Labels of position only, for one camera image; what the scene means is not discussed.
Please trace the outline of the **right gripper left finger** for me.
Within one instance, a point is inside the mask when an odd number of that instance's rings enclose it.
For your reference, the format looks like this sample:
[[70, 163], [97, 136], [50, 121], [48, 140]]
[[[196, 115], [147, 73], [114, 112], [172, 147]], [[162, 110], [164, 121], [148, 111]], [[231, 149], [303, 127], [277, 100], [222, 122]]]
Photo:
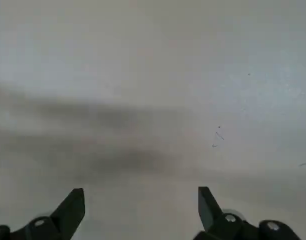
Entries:
[[70, 240], [84, 216], [84, 190], [74, 188], [50, 215], [37, 217], [13, 232], [0, 225], [0, 240]]

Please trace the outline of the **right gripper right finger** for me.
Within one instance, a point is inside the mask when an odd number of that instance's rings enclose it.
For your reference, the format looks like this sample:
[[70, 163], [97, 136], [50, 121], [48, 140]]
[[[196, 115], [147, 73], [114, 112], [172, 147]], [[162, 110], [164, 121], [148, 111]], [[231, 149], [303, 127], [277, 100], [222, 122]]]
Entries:
[[223, 212], [210, 189], [198, 188], [198, 213], [204, 230], [195, 240], [298, 240], [300, 237], [285, 223], [263, 220], [258, 226], [235, 213]]

